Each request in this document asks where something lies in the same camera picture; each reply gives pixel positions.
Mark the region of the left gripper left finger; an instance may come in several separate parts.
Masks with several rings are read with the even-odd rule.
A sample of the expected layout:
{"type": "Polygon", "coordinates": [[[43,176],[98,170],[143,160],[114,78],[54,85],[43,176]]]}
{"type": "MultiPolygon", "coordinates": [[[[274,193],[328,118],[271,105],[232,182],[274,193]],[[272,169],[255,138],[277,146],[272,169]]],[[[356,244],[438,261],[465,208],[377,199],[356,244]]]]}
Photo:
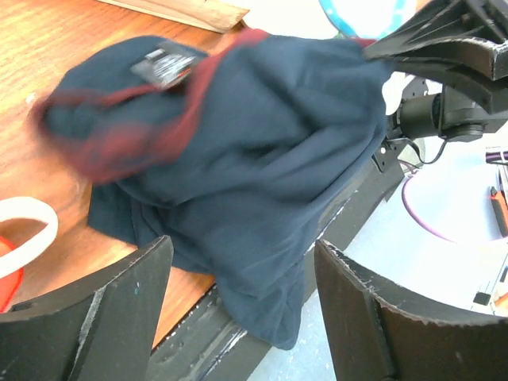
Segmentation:
{"type": "Polygon", "coordinates": [[[141,381],[171,270],[160,237],[108,267],[1,316],[1,378],[141,381]]]}

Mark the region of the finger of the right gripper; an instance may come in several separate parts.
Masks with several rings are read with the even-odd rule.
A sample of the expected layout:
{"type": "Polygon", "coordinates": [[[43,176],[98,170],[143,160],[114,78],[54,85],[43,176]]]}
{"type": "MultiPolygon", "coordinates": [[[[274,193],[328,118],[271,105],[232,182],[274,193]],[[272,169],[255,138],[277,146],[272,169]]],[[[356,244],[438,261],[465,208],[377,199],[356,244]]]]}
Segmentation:
{"type": "Polygon", "coordinates": [[[397,47],[384,39],[365,48],[364,54],[393,62],[397,71],[451,87],[489,114],[507,110],[506,42],[457,37],[397,47]]]}
{"type": "Polygon", "coordinates": [[[505,44],[507,2],[431,1],[378,43],[382,46],[410,46],[466,37],[505,44]]]}

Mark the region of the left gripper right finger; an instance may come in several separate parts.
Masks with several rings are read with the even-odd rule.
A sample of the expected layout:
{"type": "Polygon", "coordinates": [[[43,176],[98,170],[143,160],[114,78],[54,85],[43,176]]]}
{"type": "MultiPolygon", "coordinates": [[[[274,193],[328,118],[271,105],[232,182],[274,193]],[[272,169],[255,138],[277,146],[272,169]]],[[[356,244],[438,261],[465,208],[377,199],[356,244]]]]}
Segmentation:
{"type": "Polygon", "coordinates": [[[314,270],[338,380],[507,378],[506,318],[424,297],[324,240],[314,270]]]}

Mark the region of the navy tank top red trim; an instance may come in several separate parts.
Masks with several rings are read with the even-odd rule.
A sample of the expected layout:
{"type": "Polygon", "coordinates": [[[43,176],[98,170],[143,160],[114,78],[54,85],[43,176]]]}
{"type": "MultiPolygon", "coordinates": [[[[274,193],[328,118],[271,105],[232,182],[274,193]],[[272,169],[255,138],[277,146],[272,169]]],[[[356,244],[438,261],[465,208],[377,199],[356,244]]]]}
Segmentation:
{"type": "Polygon", "coordinates": [[[92,185],[88,225],[212,275],[232,318],[288,350],[304,255],[332,200],[386,134],[393,68],[362,40],[258,29],[208,55],[135,37],[72,68],[38,101],[38,133],[92,185]]]}

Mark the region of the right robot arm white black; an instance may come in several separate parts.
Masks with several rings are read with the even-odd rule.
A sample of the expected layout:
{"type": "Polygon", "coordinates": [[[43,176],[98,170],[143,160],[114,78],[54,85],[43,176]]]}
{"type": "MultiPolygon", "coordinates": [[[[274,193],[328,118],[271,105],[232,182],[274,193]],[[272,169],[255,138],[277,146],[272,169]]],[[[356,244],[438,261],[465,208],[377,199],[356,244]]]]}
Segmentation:
{"type": "Polygon", "coordinates": [[[431,1],[364,51],[442,85],[439,94],[413,92],[402,100],[391,115],[389,140],[469,142],[507,121],[505,1],[431,1]]]}

